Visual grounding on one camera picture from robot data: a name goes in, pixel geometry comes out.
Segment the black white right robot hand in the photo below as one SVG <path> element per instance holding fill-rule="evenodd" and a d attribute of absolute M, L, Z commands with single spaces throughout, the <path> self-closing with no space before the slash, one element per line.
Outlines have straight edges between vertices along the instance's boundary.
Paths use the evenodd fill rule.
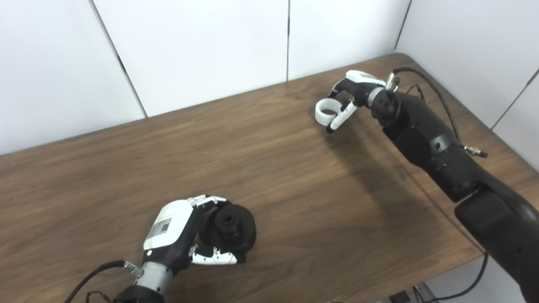
<path fill-rule="evenodd" d="M 386 82 L 374 75 L 358 70 L 347 71 L 345 77 L 330 90 L 328 97 L 335 98 L 339 93 L 346 92 L 352 98 L 347 105 L 341 107 L 331 120 L 326 127 L 327 133 L 335 132 L 358 108 L 367 106 L 373 92 L 377 94 L 385 88 Z"/>

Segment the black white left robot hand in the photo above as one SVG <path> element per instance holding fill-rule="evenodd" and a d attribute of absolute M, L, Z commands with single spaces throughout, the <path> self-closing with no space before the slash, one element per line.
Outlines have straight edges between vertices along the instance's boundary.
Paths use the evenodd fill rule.
<path fill-rule="evenodd" d="M 169 202 L 160 210 L 143 243 L 142 263 L 164 265 L 173 276 L 188 269 L 192 263 L 244 263 L 245 253 L 212 244 L 200 234 L 210 217 L 230 204 L 226 198 L 208 194 Z"/>

